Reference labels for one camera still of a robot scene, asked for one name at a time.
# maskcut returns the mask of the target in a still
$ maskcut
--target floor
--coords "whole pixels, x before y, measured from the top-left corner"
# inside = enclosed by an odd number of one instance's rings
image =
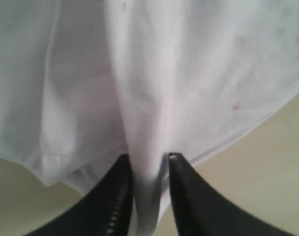
[[[299,96],[197,170],[234,203],[299,236]],[[79,198],[63,184],[46,188],[25,168],[0,160],[0,236],[37,228]],[[169,209],[154,236],[176,235]]]

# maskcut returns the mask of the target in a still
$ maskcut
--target beige wall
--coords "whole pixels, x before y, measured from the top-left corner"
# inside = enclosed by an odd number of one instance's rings
[[[299,236],[299,96],[197,170],[231,201]],[[25,168],[0,160],[0,236],[37,228],[79,198],[63,184],[46,188]],[[175,235],[169,209],[155,236]]]

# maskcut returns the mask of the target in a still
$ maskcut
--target white fabric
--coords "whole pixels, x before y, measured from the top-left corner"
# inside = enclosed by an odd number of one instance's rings
[[[140,236],[163,153],[197,164],[298,93],[299,0],[0,0],[0,157],[86,193],[129,152]]]

